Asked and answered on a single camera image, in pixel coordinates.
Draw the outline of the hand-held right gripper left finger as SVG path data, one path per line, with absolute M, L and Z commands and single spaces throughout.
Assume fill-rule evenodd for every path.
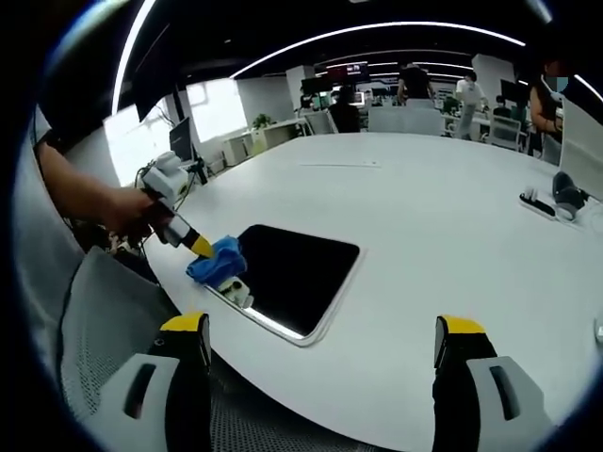
M 210 451 L 209 316 L 178 315 L 101 388 L 87 428 L 105 451 Z

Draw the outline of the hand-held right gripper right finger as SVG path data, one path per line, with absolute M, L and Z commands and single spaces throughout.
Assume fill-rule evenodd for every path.
M 434 451 L 534 451 L 553 431 L 543 391 L 476 321 L 436 318 L 433 367 Z

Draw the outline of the person's left hand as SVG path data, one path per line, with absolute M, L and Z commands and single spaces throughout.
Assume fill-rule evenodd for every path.
M 110 232 L 139 243 L 152 231 L 145 218 L 154 201 L 142 190 L 133 187 L 110 187 L 103 195 L 100 221 Z

